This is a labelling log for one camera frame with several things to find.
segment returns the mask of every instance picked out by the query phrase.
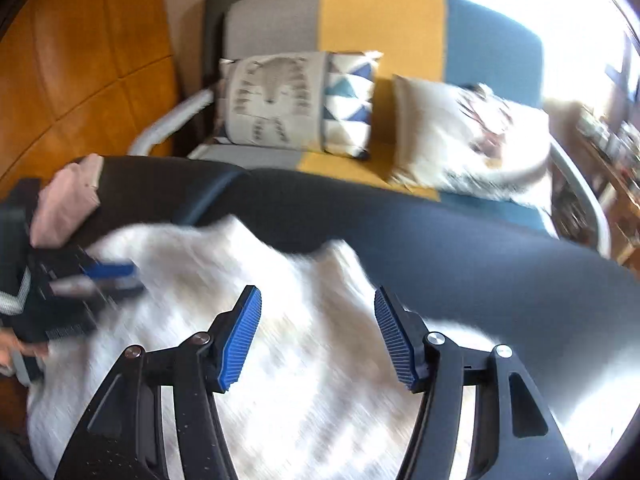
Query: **pillow with animal print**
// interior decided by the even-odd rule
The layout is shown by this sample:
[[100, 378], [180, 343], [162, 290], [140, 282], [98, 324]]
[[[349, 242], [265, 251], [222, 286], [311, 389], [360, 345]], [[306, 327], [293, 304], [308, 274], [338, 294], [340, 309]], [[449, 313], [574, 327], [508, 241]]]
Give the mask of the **pillow with animal print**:
[[392, 179], [408, 186], [547, 208], [548, 115], [485, 85], [463, 89], [394, 76], [398, 138]]
[[214, 140], [361, 157], [379, 52], [222, 60]]

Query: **sofa armrest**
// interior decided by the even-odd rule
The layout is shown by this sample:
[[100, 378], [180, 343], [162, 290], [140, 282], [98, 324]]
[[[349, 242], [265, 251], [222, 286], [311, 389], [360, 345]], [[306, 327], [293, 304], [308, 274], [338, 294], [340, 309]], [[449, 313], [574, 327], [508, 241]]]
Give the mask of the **sofa armrest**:
[[602, 257], [609, 258], [611, 256], [611, 232], [604, 211], [580, 170], [553, 138], [551, 139], [551, 159], [575, 193], [584, 210], [587, 222], [595, 232], [591, 247], [598, 251]]
[[127, 155], [147, 156], [151, 149], [167, 140], [183, 127], [194, 115], [214, 100], [213, 90], [205, 88], [178, 104], [173, 110], [145, 128], [129, 147]]

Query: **black leather couch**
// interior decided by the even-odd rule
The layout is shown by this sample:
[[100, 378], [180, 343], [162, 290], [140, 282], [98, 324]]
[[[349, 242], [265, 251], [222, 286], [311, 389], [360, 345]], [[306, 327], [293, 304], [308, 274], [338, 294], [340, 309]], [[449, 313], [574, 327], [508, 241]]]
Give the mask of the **black leather couch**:
[[[370, 280], [407, 307], [513, 346], [561, 418], [621, 352], [640, 367], [640, 284], [594, 251], [540, 232], [388, 190], [180, 158], [107, 158], [98, 195], [101, 208], [71, 243], [132, 222], [203, 226], [231, 214], [280, 251], [343, 238]], [[593, 478], [628, 478], [639, 432], [636, 413]]]

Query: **pink cloth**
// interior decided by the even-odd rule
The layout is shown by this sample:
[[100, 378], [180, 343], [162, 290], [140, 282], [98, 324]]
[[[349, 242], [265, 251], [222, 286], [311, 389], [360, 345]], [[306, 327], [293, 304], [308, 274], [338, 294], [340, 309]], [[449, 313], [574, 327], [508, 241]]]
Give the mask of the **pink cloth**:
[[100, 205], [96, 190], [103, 158], [92, 153], [79, 164], [67, 164], [40, 191], [31, 222], [31, 245], [57, 249], [69, 240]]

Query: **silver screw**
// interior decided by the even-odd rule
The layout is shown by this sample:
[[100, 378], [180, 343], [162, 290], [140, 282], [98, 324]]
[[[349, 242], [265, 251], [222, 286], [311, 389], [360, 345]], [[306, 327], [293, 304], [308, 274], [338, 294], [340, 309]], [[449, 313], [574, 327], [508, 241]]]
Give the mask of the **silver screw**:
[[124, 351], [124, 357], [127, 359], [137, 359], [142, 355], [142, 348], [138, 345], [131, 345]]
[[191, 336], [191, 338], [189, 339], [189, 342], [194, 345], [206, 345], [210, 339], [211, 339], [211, 336], [208, 333], [196, 332]]
[[446, 340], [440, 332], [431, 332], [427, 336], [427, 341], [432, 345], [443, 345]]
[[507, 345], [498, 345], [495, 347], [495, 353], [497, 353], [500, 357], [504, 357], [508, 359], [513, 355], [513, 350], [509, 348]]

